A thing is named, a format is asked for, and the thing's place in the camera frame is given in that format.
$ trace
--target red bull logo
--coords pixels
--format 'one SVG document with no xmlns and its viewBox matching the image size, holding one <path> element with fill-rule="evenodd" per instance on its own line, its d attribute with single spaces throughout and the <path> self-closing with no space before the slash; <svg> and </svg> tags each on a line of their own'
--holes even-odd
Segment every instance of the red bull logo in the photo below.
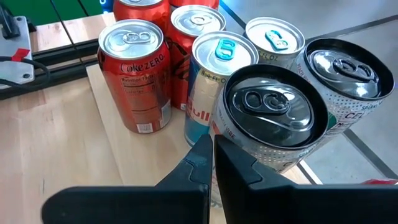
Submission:
<svg viewBox="0 0 398 224">
<path fill-rule="evenodd" d="M 210 120 L 210 112 L 195 108 L 190 97 L 188 97 L 186 111 L 189 117 L 191 117 L 195 121 L 199 121 L 200 123 L 208 123 Z"/>
</svg>

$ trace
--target soda can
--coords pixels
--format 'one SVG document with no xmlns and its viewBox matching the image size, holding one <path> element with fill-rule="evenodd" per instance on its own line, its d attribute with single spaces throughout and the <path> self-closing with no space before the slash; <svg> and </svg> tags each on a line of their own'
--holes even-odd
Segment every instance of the soda can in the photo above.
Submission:
<svg viewBox="0 0 398 224">
<path fill-rule="evenodd" d="M 380 106 L 394 90 L 391 71 L 371 52 L 339 39 L 317 39 L 294 66 L 321 94 L 329 110 L 322 147 Z"/>
<path fill-rule="evenodd" d="M 170 52 L 162 31 L 139 19 L 119 21 L 99 35 L 98 61 L 124 125 L 153 133 L 171 117 Z"/>
<path fill-rule="evenodd" d="M 231 75 L 219 95 L 209 134 L 222 134 L 259 162 L 284 173 L 310 153 L 328 126 L 328 111 L 304 78 L 274 65 Z M 221 206 L 213 168 L 212 205 Z"/>
<path fill-rule="evenodd" d="M 113 14 L 116 21 L 142 19 L 153 22 L 167 32 L 171 9 L 168 0 L 114 0 Z"/>
<path fill-rule="evenodd" d="M 245 35 L 259 51 L 259 63 L 290 68 L 304 48 L 298 28 L 281 19 L 258 17 L 248 22 Z"/>
<path fill-rule="evenodd" d="M 255 46 L 232 32 L 209 32 L 193 42 L 184 127 L 189 145 L 208 133 L 215 101 L 229 76 L 258 60 Z"/>
<path fill-rule="evenodd" d="M 170 0 L 172 11 L 176 10 L 178 7 L 187 5 L 201 5 L 218 10 L 219 4 L 220 0 Z"/>
<path fill-rule="evenodd" d="M 199 5 L 179 7 L 172 13 L 167 43 L 172 57 L 172 106 L 185 110 L 188 94 L 189 58 L 193 41 L 207 32 L 225 29 L 218 11 Z"/>
</svg>

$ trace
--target barcode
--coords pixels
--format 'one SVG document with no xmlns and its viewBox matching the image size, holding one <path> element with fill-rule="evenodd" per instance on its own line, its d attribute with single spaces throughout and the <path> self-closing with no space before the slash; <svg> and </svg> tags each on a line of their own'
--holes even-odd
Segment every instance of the barcode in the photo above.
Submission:
<svg viewBox="0 0 398 224">
<path fill-rule="evenodd" d="M 137 129 L 139 133 L 153 133 L 154 129 L 152 128 L 152 124 L 137 124 Z"/>
<path fill-rule="evenodd" d="M 160 127 L 163 128 L 172 116 L 172 107 L 170 105 L 170 100 L 162 107 L 162 119 L 160 120 Z"/>
</svg>

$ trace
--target red can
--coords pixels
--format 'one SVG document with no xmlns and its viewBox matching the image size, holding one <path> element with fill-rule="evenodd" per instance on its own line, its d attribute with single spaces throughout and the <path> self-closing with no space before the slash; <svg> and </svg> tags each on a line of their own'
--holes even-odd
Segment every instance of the red can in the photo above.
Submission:
<svg viewBox="0 0 398 224">
<path fill-rule="evenodd" d="M 153 22 L 163 32 L 170 21 L 169 0 L 114 0 L 113 14 L 116 21 L 123 19 L 143 19 Z"/>
<path fill-rule="evenodd" d="M 99 35 L 98 61 L 124 125 L 153 133 L 171 117 L 170 52 L 155 24 L 119 21 Z"/>
<path fill-rule="evenodd" d="M 212 9 L 218 9 L 220 0 L 170 0 L 172 11 L 181 6 L 194 5 L 194 4 L 208 6 Z"/>
<path fill-rule="evenodd" d="M 225 29 L 225 18 L 206 6 L 182 6 L 174 10 L 167 43 L 172 57 L 172 106 L 185 110 L 193 41 L 201 34 Z"/>
</svg>

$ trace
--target blue pull tab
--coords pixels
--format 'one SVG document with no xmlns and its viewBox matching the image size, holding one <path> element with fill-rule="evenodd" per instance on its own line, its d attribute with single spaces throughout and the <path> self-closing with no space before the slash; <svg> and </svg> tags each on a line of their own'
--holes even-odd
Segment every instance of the blue pull tab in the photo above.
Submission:
<svg viewBox="0 0 398 224">
<path fill-rule="evenodd" d="M 216 57 L 231 60 L 235 55 L 236 43 L 233 40 L 221 39 L 216 48 Z"/>
<path fill-rule="evenodd" d="M 266 32 L 266 39 L 275 50 L 286 50 L 289 48 L 289 43 L 283 39 L 282 35 L 276 30 Z"/>
</svg>

